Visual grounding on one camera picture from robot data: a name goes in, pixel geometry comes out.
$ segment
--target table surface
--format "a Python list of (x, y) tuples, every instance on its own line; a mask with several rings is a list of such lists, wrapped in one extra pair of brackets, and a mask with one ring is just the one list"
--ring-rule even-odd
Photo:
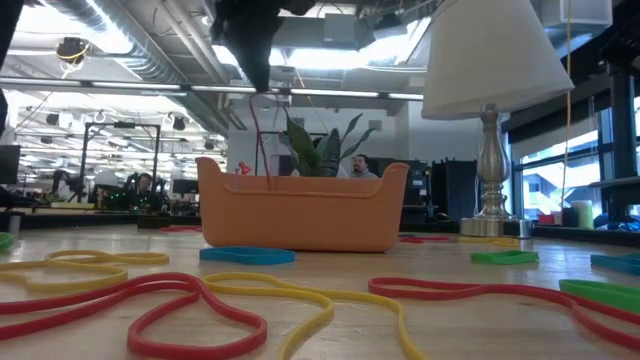
[[(130, 276), (179, 271), (196, 276), (217, 272), (262, 272), (288, 282), (322, 288), (367, 291), (375, 276), (405, 276), (436, 281), (517, 283), (558, 288), (560, 279), (588, 279), (640, 286), (640, 278), (592, 269), (591, 254), (625, 254), (631, 248), (586, 243), (527, 240), (523, 250), (538, 251), (539, 264), (477, 265), (470, 253), (503, 251), (485, 244), (399, 243), (387, 254), (298, 253), (293, 264), (251, 267), (225, 262), (199, 263), (204, 246), (200, 233), (138, 231), (134, 226), (24, 231), (2, 262), (40, 260), (52, 251), (96, 249), (109, 252), (165, 252), (170, 264), (128, 266)], [(34, 279), (65, 281), (94, 275), (62, 270), (33, 270)], [(0, 301), (37, 295), (1, 283)], [(0, 342), (0, 359), (67, 360), (140, 359), (126, 349), (131, 322), (152, 307), (179, 296), (173, 292), (145, 294), (99, 314), (56, 329)], [(223, 301), (264, 317), (269, 323), (267, 344), (241, 359), (273, 359), (279, 344), (296, 325), (317, 313), (304, 301), (219, 295)], [(401, 300), (407, 309), (408, 330), (421, 350), (438, 359), (638, 359), (640, 355), (586, 332), (558, 305), (513, 295), (483, 295), (470, 299), (423, 302)], [(38, 314), (0, 317), (7, 325)], [(640, 327), (597, 316), (610, 326), (640, 335)], [(292, 359), (403, 359), (395, 314), (375, 305), (337, 302), (333, 321), (307, 339)], [(213, 314), (200, 303), (183, 308), (145, 331), (157, 341), (194, 345), (223, 344), (250, 329)]]

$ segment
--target green rubber band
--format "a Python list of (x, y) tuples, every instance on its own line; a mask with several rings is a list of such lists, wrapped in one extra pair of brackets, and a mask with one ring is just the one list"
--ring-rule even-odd
[(7, 250), (11, 245), (13, 245), (13, 235), (0, 233), (0, 251)]
[(640, 314), (640, 288), (586, 280), (560, 280), (560, 290)]
[(501, 251), (491, 253), (472, 253), (471, 261), (476, 264), (515, 265), (538, 261), (538, 253), (533, 251)]

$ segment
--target orange plastic basket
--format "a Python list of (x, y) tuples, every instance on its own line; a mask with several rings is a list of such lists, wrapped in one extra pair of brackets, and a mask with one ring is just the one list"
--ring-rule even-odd
[(196, 159), (204, 238), (213, 246), (384, 252), (397, 241), (409, 167), (381, 179), (242, 176)]

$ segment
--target silver lamp base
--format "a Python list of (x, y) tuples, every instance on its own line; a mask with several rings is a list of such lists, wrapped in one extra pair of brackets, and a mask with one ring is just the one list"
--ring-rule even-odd
[(478, 237), (531, 237), (532, 223), (529, 220), (517, 219), (479, 219), (465, 218), (460, 221), (460, 234)]
[(484, 142), (478, 158), (478, 177), (482, 180), (482, 211), (473, 219), (462, 219), (460, 233), (465, 236), (501, 237), (531, 236), (531, 222), (514, 218), (505, 209), (507, 197), (502, 183), (511, 174), (511, 162), (501, 141), (500, 119), (493, 105), (487, 105), (480, 116)]

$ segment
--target blue rubber band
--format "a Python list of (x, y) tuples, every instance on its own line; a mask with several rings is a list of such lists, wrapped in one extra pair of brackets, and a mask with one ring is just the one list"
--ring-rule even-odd
[(626, 256), (591, 255), (591, 266), (603, 267), (625, 274), (640, 275), (640, 254)]
[(200, 260), (231, 261), (245, 265), (276, 265), (294, 262), (296, 253), (253, 246), (223, 246), (201, 249)]

